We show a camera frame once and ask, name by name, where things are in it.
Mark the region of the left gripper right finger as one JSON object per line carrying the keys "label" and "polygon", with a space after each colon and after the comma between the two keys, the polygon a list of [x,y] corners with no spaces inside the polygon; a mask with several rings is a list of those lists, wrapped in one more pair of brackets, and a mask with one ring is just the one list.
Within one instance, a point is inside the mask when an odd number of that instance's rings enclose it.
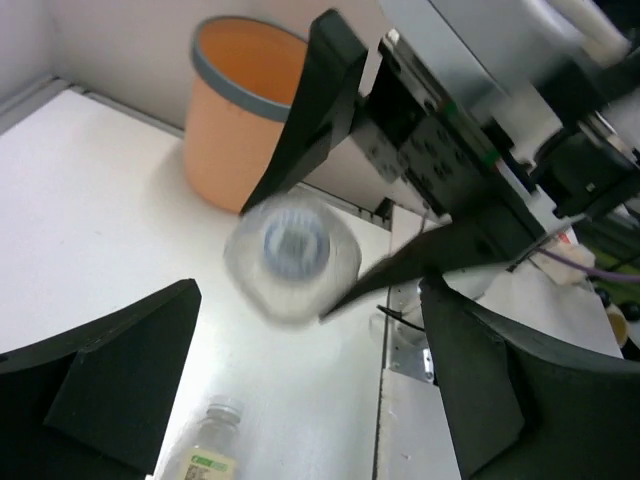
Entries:
{"label": "left gripper right finger", "polygon": [[439,277],[420,289],[462,478],[638,478],[638,363],[496,314]]}

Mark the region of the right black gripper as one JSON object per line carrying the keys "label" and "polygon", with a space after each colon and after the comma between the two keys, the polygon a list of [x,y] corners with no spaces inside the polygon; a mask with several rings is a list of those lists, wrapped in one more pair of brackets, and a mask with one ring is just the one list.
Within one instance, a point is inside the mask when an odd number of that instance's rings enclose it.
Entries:
{"label": "right black gripper", "polygon": [[[356,136],[453,222],[377,262],[319,315],[430,275],[512,264],[543,235],[639,191],[635,1],[385,1],[390,28]],[[288,118],[241,212],[303,181],[350,135],[368,48],[311,24]]]}

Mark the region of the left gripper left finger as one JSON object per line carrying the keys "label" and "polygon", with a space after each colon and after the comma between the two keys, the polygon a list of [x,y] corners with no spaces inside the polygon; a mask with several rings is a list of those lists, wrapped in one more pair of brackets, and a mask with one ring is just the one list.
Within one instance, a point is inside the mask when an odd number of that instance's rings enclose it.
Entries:
{"label": "left gripper left finger", "polygon": [[200,304],[196,281],[180,280],[2,354],[2,478],[153,474]]}

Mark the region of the square clear bottle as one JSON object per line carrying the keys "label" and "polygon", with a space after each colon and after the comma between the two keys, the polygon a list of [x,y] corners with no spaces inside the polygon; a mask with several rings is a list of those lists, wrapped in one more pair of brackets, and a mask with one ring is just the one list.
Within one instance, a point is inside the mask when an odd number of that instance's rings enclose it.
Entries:
{"label": "square clear bottle", "polygon": [[349,226],[308,194],[273,196],[241,217],[224,262],[235,286],[267,322],[302,329],[353,285],[362,262]]}

